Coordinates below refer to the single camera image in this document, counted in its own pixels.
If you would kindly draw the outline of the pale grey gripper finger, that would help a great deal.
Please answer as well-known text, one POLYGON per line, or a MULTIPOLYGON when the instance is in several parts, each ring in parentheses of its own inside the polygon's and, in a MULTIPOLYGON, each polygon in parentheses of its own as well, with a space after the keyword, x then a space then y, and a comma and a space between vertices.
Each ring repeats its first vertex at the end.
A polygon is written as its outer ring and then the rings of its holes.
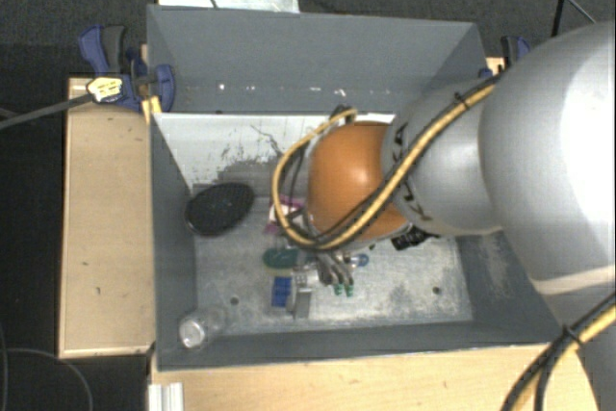
POLYGON ((295 319, 308 319, 311 310, 313 288, 297 285, 294 290, 292 314, 295 319))

